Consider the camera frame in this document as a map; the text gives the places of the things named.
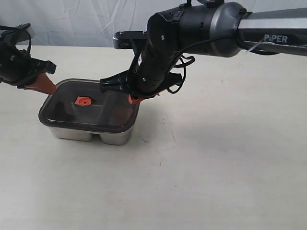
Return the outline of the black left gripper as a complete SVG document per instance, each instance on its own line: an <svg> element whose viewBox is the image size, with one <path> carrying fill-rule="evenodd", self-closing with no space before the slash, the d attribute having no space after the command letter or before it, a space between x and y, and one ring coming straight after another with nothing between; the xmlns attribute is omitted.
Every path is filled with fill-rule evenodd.
<svg viewBox="0 0 307 230"><path fill-rule="evenodd" d="M31 48L32 40L15 45L0 42L0 81L18 89L54 94L57 87L47 74L54 74L56 65L31 57Z"/></svg>

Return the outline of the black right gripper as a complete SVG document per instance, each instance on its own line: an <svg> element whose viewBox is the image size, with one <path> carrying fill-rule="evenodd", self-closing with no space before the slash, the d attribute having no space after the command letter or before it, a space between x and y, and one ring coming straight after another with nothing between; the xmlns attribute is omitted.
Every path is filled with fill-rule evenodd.
<svg viewBox="0 0 307 230"><path fill-rule="evenodd" d="M181 74L170 70L178 61L178 13L156 13L147 23L147 42L128 70L100 80L100 90L129 94L138 104L161 91L182 83Z"/></svg>

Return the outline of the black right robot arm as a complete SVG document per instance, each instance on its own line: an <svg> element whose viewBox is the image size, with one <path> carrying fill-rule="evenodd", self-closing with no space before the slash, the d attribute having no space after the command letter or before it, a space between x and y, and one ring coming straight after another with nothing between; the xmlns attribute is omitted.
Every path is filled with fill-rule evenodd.
<svg viewBox="0 0 307 230"><path fill-rule="evenodd" d="M190 1L157 12L146 31L117 32L115 49L132 49L130 68L100 80L101 91L125 93L132 104L182 87L195 55L231 58L245 50L273 56L307 54L306 8L250 12L237 2Z"/></svg>

